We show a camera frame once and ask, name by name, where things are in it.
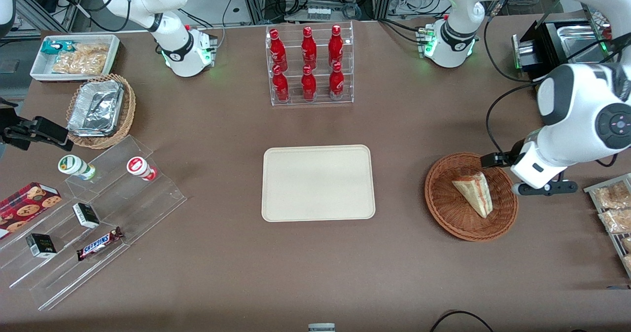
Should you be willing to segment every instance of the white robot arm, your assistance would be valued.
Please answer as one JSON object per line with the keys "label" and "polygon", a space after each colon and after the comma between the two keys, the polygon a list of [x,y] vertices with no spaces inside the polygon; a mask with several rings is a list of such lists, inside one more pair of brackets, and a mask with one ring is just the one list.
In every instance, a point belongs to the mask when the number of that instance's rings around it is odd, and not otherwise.
{"label": "white robot arm", "polygon": [[15,0],[0,0],[0,39],[7,35],[15,19]]}
{"label": "white robot arm", "polygon": [[167,65],[179,76],[194,76],[212,64],[212,45],[208,35],[189,30],[173,13],[188,0],[112,0],[107,8],[114,15],[127,17],[151,32]]}
{"label": "white robot arm", "polygon": [[433,30],[424,56],[446,68],[458,67],[471,54],[474,38],[485,16],[481,1],[449,0],[451,13],[447,20],[437,20],[426,29]]}
{"label": "white robot arm", "polygon": [[[611,22],[613,37],[631,31],[630,0],[577,1],[601,11]],[[517,143],[510,153],[484,156],[482,165],[511,165],[511,171],[524,181],[514,186],[522,195],[575,192],[575,183],[552,179],[568,166],[611,156],[631,145],[629,52],[631,47],[622,49],[619,64],[556,67],[537,93],[545,126]]]}

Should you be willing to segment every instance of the red coca-cola bottle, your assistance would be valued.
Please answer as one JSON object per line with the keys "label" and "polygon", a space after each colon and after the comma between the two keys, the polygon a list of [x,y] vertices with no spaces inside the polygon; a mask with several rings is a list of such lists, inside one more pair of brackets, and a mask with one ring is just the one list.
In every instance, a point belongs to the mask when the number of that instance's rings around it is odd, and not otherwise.
{"label": "red coca-cola bottle", "polygon": [[329,67],[333,67],[334,62],[342,62],[342,28],[339,25],[331,27],[331,39],[329,40]]}
{"label": "red coca-cola bottle", "polygon": [[287,53],[284,50],[284,44],[278,37],[278,30],[271,29],[270,38],[272,39],[272,42],[270,44],[272,62],[274,62],[275,65],[279,65],[280,71],[284,72],[287,70]]}
{"label": "red coca-cola bottle", "polygon": [[311,74],[311,66],[302,67],[302,96],[307,103],[313,103],[316,100],[316,78]]}
{"label": "red coca-cola bottle", "polygon": [[302,29],[302,59],[313,71],[317,67],[317,46],[309,26]]}
{"label": "red coca-cola bottle", "polygon": [[333,72],[329,76],[329,96],[332,100],[341,100],[344,91],[344,75],[340,61],[333,62]]}
{"label": "red coca-cola bottle", "polygon": [[274,65],[272,67],[274,76],[272,77],[272,85],[274,85],[274,92],[277,94],[278,101],[286,103],[289,101],[289,85],[287,85],[287,78],[282,74],[280,65]]}

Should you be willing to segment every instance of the table surface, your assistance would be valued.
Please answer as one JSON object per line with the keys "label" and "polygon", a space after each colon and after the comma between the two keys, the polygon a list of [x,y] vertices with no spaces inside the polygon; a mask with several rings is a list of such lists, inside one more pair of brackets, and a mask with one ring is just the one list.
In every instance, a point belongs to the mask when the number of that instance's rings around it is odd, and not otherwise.
{"label": "table surface", "polygon": [[[535,18],[494,19],[489,40],[503,69],[510,36]],[[422,188],[432,163],[493,151],[487,108],[517,85],[492,68],[482,44],[461,67],[442,69],[377,22],[355,22],[354,35],[355,103],[290,109],[270,105],[265,27],[229,29],[216,67],[194,78],[167,69],[151,35],[120,34],[115,71],[137,97],[131,134],[189,200],[50,311],[2,284],[0,330],[300,332],[334,322],[340,332],[417,332],[464,309],[496,331],[628,331],[631,292],[604,288],[629,281],[584,193],[520,198],[511,231],[487,243],[451,237],[428,212]],[[65,123],[76,88],[33,82],[22,114]],[[532,92],[503,100],[491,125],[507,148],[538,128]],[[356,144],[372,153],[374,217],[262,219],[265,150]],[[101,151],[72,153],[89,160]],[[63,154],[9,148],[0,197],[31,181],[63,181]],[[623,153],[612,168],[584,163],[566,177],[585,187],[629,165]],[[437,332],[459,330],[485,328],[455,316]]]}

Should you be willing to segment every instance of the white tray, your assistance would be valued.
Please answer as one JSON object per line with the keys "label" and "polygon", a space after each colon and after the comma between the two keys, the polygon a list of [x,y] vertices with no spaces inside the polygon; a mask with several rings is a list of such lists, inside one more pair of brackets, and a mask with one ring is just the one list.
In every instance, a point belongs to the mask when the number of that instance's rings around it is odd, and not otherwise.
{"label": "white tray", "polygon": [[370,150],[364,145],[266,150],[261,214],[269,222],[371,218]]}
{"label": "white tray", "polygon": [[57,74],[52,72],[52,66],[57,60],[57,55],[47,55],[38,51],[35,57],[33,67],[31,67],[31,76],[34,80],[46,81],[46,82],[71,82],[77,80],[88,80],[96,78],[97,76],[109,74],[112,70],[114,59],[116,58],[116,51],[118,50],[120,40],[115,35],[57,35],[46,36],[42,40],[42,44],[46,40],[74,40],[75,42],[94,44],[104,43],[110,45],[107,52],[107,58],[105,59],[105,65],[103,72],[99,75],[88,74]]}

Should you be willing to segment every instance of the wicker basket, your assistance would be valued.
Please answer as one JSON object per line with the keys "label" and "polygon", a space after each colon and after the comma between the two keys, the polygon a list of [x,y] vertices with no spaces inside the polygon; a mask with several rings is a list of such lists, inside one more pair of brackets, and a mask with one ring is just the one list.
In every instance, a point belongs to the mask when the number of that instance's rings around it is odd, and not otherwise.
{"label": "wicker basket", "polygon": [[[73,134],[68,134],[68,138],[77,146],[88,147],[92,149],[104,149],[116,145],[129,133],[131,123],[134,121],[134,111],[136,110],[136,96],[134,90],[131,89],[129,83],[122,76],[116,74],[103,75],[98,78],[89,80],[88,82],[97,83],[105,82],[107,80],[116,80],[125,86],[125,93],[123,95],[123,103],[120,108],[120,115],[117,124],[116,132],[110,137],[79,137]],[[77,100],[79,89],[74,92],[74,96],[70,101],[70,106],[66,112],[66,120],[70,120],[72,109],[74,109],[74,102]]]}
{"label": "wicker basket", "polygon": [[[451,183],[456,177],[482,172],[489,182],[493,211],[482,218]],[[502,236],[517,217],[512,181],[500,168],[482,169],[480,155],[460,152],[442,157],[425,179],[425,201],[436,221],[452,235],[467,241],[490,241]]]}

